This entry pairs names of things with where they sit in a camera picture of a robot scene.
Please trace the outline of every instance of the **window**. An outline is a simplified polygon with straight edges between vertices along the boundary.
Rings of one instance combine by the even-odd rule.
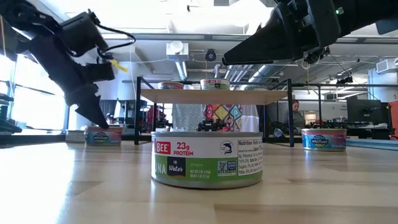
[[[15,83],[63,96],[63,91],[49,78],[47,72],[39,64],[23,55],[18,55]]]
[[[35,129],[62,130],[65,102],[62,96],[17,87],[12,118]]]
[[[4,82],[0,82],[0,93],[7,94],[8,86]]]
[[[67,107],[63,91],[39,64],[19,55],[15,84],[12,119],[34,129],[64,128]]]
[[[11,69],[14,62],[3,55],[0,55],[0,80],[9,81],[11,77]]]

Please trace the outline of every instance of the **yellow tag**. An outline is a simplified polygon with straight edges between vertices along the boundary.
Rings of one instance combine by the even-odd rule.
[[[112,65],[114,65],[116,68],[118,68],[118,69],[120,69],[120,70],[122,70],[122,71],[124,71],[124,72],[129,72],[129,69],[128,69],[128,68],[125,68],[125,67],[123,67],[123,66],[121,66],[117,60],[110,60],[110,62],[111,62]]]

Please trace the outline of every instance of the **green label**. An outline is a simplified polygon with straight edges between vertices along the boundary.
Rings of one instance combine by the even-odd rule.
[[[206,90],[229,90],[229,85],[224,83],[207,83],[204,84]]]
[[[251,179],[262,176],[239,175],[238,158],[185,158],[155,155],[155,174],[161,177],[187,181],[220,182]]]

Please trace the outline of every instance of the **nutrition facts label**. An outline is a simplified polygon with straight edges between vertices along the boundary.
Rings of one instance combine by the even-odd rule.
[[[261,140],[238,140],[238,175],[262,171],[261,144]]]

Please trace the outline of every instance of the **wooden platform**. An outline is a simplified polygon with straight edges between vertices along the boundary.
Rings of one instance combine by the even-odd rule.
[[[0,150],[0,223],[375,224],[398,220],[398,152],[267,144],[264,180],[189,190],[150,179],[150,144]]]
[[[141,90],[154,103],[268,105],[287,97],[287,91]]]

